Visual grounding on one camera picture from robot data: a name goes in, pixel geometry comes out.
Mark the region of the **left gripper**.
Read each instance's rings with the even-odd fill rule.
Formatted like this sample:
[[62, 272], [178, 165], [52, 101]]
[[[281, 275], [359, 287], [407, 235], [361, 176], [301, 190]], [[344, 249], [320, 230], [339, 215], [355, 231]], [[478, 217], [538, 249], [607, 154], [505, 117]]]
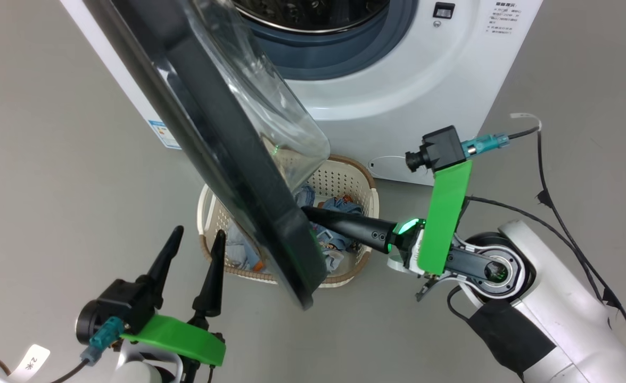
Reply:
[[[170, 264], [179, 251], [183, 234], [184, 226], [176, 226], [153, 261], [148, 273], [136, 279], [136, 283], [142, 283], [146, 286], [147, 295], [150, 297], [153, 307], [157, 310], [162, 308], [163, 289], [169, 274]], [[203, 329], [206, 332], [209, 332], [207, 318], [214, 318], [221, 314], [225, 276], [225, 248], [226, 233], [223, 230], [219, 230], [211, 248], [211, 264], [204, 277], [202, 289], [192, 303], [195, 315], [187, 321], [187, 324]], [[210, 334], [220, 341], [225, 340], [220, 332], [211, 332]]]

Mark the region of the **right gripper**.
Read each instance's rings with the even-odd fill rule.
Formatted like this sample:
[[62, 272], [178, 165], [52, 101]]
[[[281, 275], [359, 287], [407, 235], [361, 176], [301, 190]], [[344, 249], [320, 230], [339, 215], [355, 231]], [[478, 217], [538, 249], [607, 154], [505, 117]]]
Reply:
[[389, 254], [391, 250], [398, 251], [398, 254], [389, 255], [390, 269], [413, 276], [425, 275], [425, 271], [417, 264], [424, 237], [425, 219], [415, 218], [397, 224], [394, 221], [313, 206], [303, 207], [302, 210], [311, 223], [352, 238], [383, 254]]

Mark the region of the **light blue printed garment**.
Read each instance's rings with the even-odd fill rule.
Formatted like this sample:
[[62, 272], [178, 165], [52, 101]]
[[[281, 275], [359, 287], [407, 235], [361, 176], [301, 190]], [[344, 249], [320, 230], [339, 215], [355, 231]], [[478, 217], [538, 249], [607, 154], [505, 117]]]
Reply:
[[226, 229], [226, 259], [243, 271], [262, 272], [265, 268], [258, 255], [234, 221]]

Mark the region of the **dark glass washing machine door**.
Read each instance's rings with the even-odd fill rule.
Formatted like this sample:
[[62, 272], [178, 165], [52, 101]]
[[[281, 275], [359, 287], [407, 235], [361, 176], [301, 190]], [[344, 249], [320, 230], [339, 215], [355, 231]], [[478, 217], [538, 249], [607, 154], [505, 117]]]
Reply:
[[84, 0], [277, 283], [307, 310], [327, 277], [293, 194], [330, 155], [232, 0]]

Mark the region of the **cream perforated laundry basket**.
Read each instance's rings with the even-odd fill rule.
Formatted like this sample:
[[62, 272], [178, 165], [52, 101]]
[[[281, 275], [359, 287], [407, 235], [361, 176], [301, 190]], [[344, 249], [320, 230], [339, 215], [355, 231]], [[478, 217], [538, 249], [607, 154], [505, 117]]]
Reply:
[[[375, 219], [379, 217], [380, 202], [376, 184], [362, 163], [348, 157], [331, 155], [307, 183], [315, 190], [316, 204], [334, 197], [349, 196], [355, 204], [361, 206], [364, 215]], [[228, 229], [231, 215], [208, 185], [204, 185], [199, 196], [196, 218], [201, 252], [210, 261], [214, 237], [220, 229]], [[366, 245], [354, 247], [352, 252], [345, 254], [340, 268], [325, 279], [321, 288], [339, 288], [348, 284], [364, 269], [371, 252], [372, 248]]]

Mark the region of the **white front-load washing machine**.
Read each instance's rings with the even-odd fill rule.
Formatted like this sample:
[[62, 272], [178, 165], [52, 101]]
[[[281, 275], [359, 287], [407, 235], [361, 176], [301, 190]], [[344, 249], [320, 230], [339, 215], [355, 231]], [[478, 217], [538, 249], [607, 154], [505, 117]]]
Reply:
[[[435, 2], [454, 3], [435, 19]], [[408, 32], [368, 68], [330, 80], [286, 81], [332, 153], [366, 163], [405, 155], [455, 126], [478, 136], [543, 0], [418, 0]]]

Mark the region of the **grey rubber door seal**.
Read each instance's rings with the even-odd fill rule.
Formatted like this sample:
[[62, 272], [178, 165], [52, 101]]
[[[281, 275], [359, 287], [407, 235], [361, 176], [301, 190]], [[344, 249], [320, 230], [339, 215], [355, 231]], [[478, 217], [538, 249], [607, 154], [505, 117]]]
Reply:
[[321, 35], [275, 30], [243, 18], [284, 78], [317, 81], [359, 72], [387, 56], [407, 34], [417, 10], [418, 0], [390, 0], [374, 19]]

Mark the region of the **round white filter cover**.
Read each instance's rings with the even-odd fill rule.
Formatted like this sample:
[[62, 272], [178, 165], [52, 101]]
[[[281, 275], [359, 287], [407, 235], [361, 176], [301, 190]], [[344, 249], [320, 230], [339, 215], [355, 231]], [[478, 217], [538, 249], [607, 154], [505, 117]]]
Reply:
[[415, 172], [409, 170], [403, 155], [379, 156], [369, 160], [366, 168], [372, 177], [407, 184], [433, 185], [433, 173], [424, 167]]

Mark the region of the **blue energy label sticker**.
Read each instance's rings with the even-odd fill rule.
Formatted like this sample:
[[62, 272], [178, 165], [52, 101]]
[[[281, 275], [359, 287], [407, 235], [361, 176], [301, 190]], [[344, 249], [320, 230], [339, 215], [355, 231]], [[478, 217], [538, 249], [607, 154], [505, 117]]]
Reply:
[[155, 134], [160, 139], [164, 147], [169, 149], [181, 150], [180, 145], [175, 140], [174, 136], [170, 133], [170, 130], [167, 128], [166, 124], [162, 121], [148, 120], [149, 126]]

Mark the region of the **steel washer drum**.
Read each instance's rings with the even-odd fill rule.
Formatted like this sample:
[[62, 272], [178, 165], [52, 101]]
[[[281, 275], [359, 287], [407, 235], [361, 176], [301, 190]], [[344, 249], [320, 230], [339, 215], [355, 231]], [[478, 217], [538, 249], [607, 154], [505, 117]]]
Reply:
[[388, 8], [390, 0], [232, 0], [243, 17], [295, 34], [334, 34], [358, 27]]

